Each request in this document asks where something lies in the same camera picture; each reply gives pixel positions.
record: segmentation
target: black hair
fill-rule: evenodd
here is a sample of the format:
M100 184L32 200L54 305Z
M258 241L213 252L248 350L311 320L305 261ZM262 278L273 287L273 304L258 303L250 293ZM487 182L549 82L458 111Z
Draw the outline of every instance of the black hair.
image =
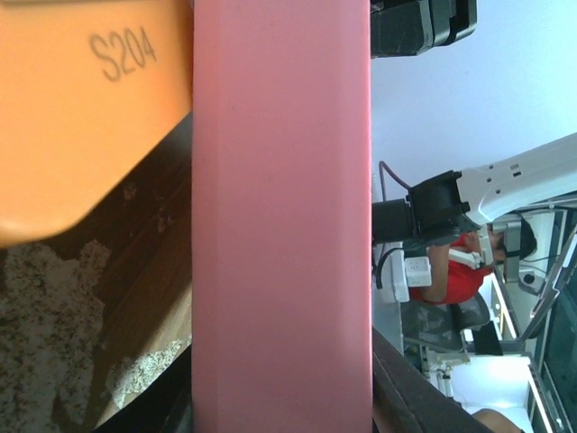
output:
M497 248L504 251L507 257L518 255L520 260L526 259L537 249L537 240L535 238L533 228L531 228L531 225L523 217L521 217L521 245L519 246L519 251L507 251L507 248L505 247L505 236L502 236L499 239Z

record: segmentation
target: gray chair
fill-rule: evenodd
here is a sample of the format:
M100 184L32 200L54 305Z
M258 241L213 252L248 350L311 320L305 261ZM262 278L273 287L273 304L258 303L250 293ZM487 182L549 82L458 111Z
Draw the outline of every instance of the gray chair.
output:
M401 317L405 342L424 345L436 352L461 352L462 331L479 329L490 321L489 308L479 293L456 305L406 302L401 304Z

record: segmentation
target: red rectangular object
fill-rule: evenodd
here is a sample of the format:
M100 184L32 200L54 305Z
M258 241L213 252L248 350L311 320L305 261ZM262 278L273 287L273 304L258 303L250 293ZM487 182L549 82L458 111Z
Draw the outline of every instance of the red rectangular object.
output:
M371 431L369 10L196 0L195 432Z

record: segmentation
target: floor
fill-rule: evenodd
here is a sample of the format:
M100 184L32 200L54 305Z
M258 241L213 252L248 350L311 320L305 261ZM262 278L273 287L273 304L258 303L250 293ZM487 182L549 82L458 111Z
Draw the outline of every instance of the floor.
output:
M190 130L77 226L0 250L0 432L89 431L190 344Z

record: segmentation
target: person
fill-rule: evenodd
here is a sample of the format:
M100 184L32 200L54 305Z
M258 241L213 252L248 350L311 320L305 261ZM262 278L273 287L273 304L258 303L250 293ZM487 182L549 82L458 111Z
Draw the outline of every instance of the person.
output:
M494 433L523 433L510 419L493 409L481 409L472 417Z
M493 258L502 263L508 256L505 248L504 233L494 232L488 227ZM454 244L429 247L428 257L431 263L432 284L428 287L409 288L412 300L421 300L434 304L459 304L475 296L487 275L493 272L495 263L480 269L449 260L449 249L454 248L466 253L481 252L477 232L462 235ZM537 241L531 225L521 218L521 243L519 258L525 259L535 252Z

